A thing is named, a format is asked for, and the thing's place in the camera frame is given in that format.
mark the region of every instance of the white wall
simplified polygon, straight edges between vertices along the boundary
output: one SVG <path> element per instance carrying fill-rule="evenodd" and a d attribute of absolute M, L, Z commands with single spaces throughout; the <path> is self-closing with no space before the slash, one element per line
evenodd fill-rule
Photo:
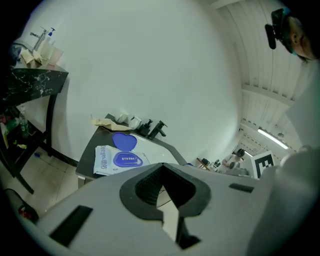
<path fill-rule="evenodd" d="M 162 140 L 188 161 L 217 158 L 238 133 L 241 81 L 224 25 L 196 0 L 46 0 L 22 39 L 56 29 L 69 71 L 53 117 L 53 147 L 79 160 L 102 118 L 118 109 L 167 124 Z M 44 129 L 47 99 L 27 104 Z"/>

